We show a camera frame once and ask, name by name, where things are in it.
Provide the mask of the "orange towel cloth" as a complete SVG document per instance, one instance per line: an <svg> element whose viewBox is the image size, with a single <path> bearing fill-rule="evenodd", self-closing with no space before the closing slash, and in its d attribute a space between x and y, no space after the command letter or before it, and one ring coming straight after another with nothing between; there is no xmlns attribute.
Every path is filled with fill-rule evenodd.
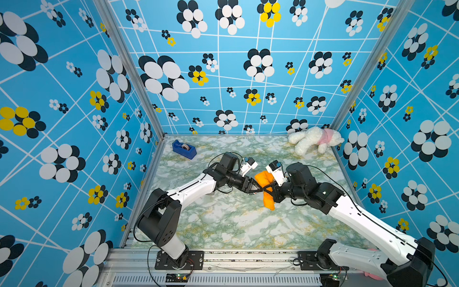
<svg viewBox="0 0 459 287"><path fill-rule="evenodd" d="M269 210L275 210L274 198L271 195L273 188L271 184L275 183L275 179L271 173L263 171L255 176L257 183L263 188L263 204Z"/></svg>

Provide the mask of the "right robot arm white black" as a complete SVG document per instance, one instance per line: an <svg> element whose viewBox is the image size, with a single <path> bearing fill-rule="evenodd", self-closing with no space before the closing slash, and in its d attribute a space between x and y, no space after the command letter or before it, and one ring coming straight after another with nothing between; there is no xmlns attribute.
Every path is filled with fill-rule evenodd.
<svg viewBox="0 0 459 287"><path fill-rule="evenodd" d="M315 254L321 269L358 269L388 281L393 287L427 286L435 267L435 244L429 239L415 239L389 226L357 205L342 189L317 182L307 165L294 163L283 169L281 163L274 161L266 170L274 181L265 191L274 202L285 198L303 200L304 205L341 221L376 246L369 250L326 239Z"/></svg>

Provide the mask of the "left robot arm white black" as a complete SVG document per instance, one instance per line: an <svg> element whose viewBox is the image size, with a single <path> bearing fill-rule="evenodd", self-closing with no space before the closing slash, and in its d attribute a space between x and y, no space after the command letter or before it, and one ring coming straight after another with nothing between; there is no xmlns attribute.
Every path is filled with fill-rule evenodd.
<svg viewBox="0 0 459 287"><path fill-rule="evenodd" d="M180 215L186 207L225 185L246 194L262 191L256 180L247 176L258 167L252 157L244 159L233 152L220 156L220 161L209 163L196 179L168 191L160 188L152 191L136 220L134 229L139 229L172 260L179 261L188 253L188 246L176 235Z"/></svg>

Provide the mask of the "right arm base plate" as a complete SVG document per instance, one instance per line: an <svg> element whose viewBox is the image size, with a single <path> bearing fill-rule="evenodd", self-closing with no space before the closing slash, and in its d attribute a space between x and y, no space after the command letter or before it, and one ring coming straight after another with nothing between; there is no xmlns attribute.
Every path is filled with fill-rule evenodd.
<svg viewBox="0 0 459 287"><path fill-rule="evenodd" d="M308 271L348 271L348 267L336 265L327 255L316 251L299 251L292 260L293 265Z"/></svg>

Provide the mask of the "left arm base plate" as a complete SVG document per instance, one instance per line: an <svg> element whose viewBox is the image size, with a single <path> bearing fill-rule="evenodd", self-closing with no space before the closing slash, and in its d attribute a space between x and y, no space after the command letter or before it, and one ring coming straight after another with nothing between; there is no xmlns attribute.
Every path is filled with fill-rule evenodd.
<svg viewBox="0 0 459 287"><path fill-rule="evenodd" d="M154 269L156 270L202 270L204 263L204 251L189 251L173 259L164 251L157 252Z"/></svg>

